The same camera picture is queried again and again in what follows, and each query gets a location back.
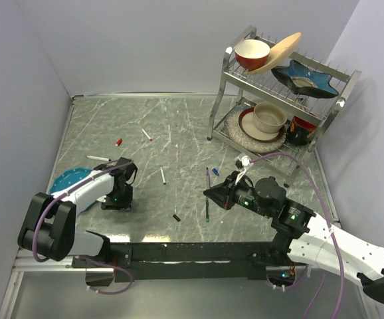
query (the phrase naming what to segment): dish rack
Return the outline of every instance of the dish rack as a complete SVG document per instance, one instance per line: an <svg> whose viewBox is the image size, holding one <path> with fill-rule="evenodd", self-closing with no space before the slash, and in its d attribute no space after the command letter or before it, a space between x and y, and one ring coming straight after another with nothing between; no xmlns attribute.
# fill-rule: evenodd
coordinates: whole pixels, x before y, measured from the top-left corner
<svg viewBox="0 0 384 319"><path fill-rule="evenodd" d="M339 111L343 108L351 91L359 80L361 71L355 70L351 75L348 75L347 70L345 72L340 72L338 70L339 66L337 68L332 68L330 65L317 62L314 58L308 58L306 53L298 53L298 50L297 52L293 52L283 63L289 64L290 59L294 59L312 70L332 75L331 85L339 92L339 94L335 98L330 99L316 99L308 96L295 95L290 89L288 89L288 87L277 81L271 72L249 75L247 74L246 69L238 64L235 54L233 53L235 51L235 47L241 41L245 39L256 39L265 42L270 48L276 44L277 41L270 41L270 37L268 39L264 39L263 34L261 34L261 36L257 36L256 32L256 27L248 27L231 43L229 47L227 47L225 51L219 93L217 94L213 109L210 113L207 139L212 140L213 137L218 138L234 149L244 152L252 159L262 155L246 150L236 142L232 141L223 130L225 118L233 108L237 108L243 104L248 104L249 106L254 106L256 104L243 96L243 92L246 91L282 108L288 113L288 118L297 116L317 126L313 139L309 144L305 146L294 146L285 142L280 148L274 150L274 152L282 151L289 153L300 161L306 162L321 137L336 118ZM219 109L221 100L223 99L227 82L234 84L239 88L237 101L229 112L226 113L216 125L214 125L217 110ZM298 172L300 171L300 167L292 159L287 158L286 156L276 159L267 159L266 162L268 162L273 170L277 171L282 177L285 178L284 185L286 187L292 185Z"/></svg>

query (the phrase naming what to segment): cream plate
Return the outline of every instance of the cream plate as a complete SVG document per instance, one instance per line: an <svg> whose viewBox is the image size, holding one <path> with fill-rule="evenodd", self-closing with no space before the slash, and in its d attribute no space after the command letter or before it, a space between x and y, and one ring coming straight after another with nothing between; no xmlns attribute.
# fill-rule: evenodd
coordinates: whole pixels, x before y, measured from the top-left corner
<svg viewBox="0 0 384 319"><path fill-rule="evenodd" d="M242 122L241 122L242 129L250 137L252 137L258 141L266 142L266 141L273 140L274 138L276 138L279 135L279 132L275 132L275 133L261 132L258 128L256 128L254 123L252 123L252 117L253 117L253 113L249 112L249 113L244 115L244 117L242 118Z"/></svg>
<svg viewBox="0 0 384 319"><path fill-rule="evenodd" d="M283 60L288 58L290 54L297 47L301 39L301 32L294 33L289 37L286 37L280 41L277 45L274 45L270 49L270 53L264 65L256 70L248 71L248 74L265 73L270 69L278 66Z"/></svg>

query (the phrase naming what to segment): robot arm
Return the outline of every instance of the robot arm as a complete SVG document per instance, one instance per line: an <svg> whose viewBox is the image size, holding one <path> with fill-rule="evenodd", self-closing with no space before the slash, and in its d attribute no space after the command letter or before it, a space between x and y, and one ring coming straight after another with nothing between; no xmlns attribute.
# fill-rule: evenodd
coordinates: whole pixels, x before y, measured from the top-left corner
<svg viewBox="0 0 384 319"><path fill-rule="evenodd" d="M115 166L129 162L129 159L120 158ZM133 174L136 177L138 168L132 163L123 169L115 169L110 173L94 177L101 174L102 171L112 168L113 166L106 164L95 167L87 177L90 181L75 191L71 191L71 189L76 188L84 181L79 181L67 189L57 191L51 195L45 193L36 194L31 199L18 236L18 245L21 248L32 250L37 221L43 211L54 198L67 193L66 197L51 207L46 216L46 221L39 230L38 254L55 261L61 261L68 255L100 256L107 259L110 251L110 240L96 233L76 231L75 222L79 213L103 195L107 196L105 203L102 203L102 209L130 208L133 199L133 187L127 184L127 181Z"/></svg>
<svg viewBox="0 0 384 319"><path fill-rule="evenodd" d="M223 209L239 204L266 218L278 232L270 253L256 256L278 266L295 262L339 274L339 263L331 234L335 233L343 258L345 278L363 288L372 299L384 303L384 248L366 243L333 226L328 229L322 216L286 198L286 190L274 177L256 185L244 174L232 172L226 180L204 191Z"/></svg>

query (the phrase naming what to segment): marble countertop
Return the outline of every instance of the marble countertop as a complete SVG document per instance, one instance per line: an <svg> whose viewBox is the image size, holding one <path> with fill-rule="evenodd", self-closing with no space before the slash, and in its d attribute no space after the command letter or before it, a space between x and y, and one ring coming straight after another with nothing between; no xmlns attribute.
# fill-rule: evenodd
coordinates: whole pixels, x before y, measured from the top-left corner
<svg viewBox="0 0 384 319"><path fill-rule="evenodd" d="M193 95L76 98L52 180L68 169L93 168L101 163L85 158L87 155L133 158L139 169L131 211L103 211L100 203L95 203L77 217L77 229L101 233L111 242L271 241L276 234L270 227L271 220L238 205L225 211L210 201L210 222L205 221L205 168L217 168L220 176L211 173L211 183L221 183L236 169L233 159L238 155L217 139L207 141L214 100L212 96ZM216 121L234 101L224 98ZM141 128L153 138L152 142ZM120 138L123 142L116 147ZM160 166L167 185L162 183ZM326 200L315 157L308 167ZM264 164L255 165L247 175L253 182L273 175L282 185L282 179ZM302 173L287 196L322 212ZM172 217L175 207L180 222Z"/></svg>

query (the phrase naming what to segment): marker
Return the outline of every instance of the marker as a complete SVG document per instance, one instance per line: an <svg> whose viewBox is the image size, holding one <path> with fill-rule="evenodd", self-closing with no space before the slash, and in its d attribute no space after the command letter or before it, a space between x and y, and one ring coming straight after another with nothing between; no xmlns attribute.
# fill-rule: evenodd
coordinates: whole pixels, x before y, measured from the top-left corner
<svg viewBox="0 0 384 319"><path fill-rule="evenodd" d="M100 158L99 156L86 156L86 157L96 161L111 161L110 158Z"/></svg>
<svg viewBox="0 0 384 319"><path fill-rule="evenodd" d="M149 139L149 141L152 141L151 137L145 132L143 128L141 128L142 132L146 135L146 137Z"/></svg>
<svg viewBox="0 0 384 319"><path fill-rule="evenodd" d="M161 170L161 177L163 178L163 184L165 185L165 184L167 184L167 182L165 181L165 176L164 176L163 167L160 166L159 168L160 168L160 170Z"/></svg>
<svg viewBox="0 0 384 319"><path fill-rule="evenodd" d="M205 198L205 221L207 223L210 222L210 210L209 210L208 197Z"/></svg>
<svg viewBox="0 0 384 319"><path fill-rule="evenodd" d="M210 182L210 172L208 168L205 169L205 179L207 180L207 189L209 189L211 187L211 182ZM210 208L209 208L208 197L205 198L205 221L207 223L210 222Z"/></svg>

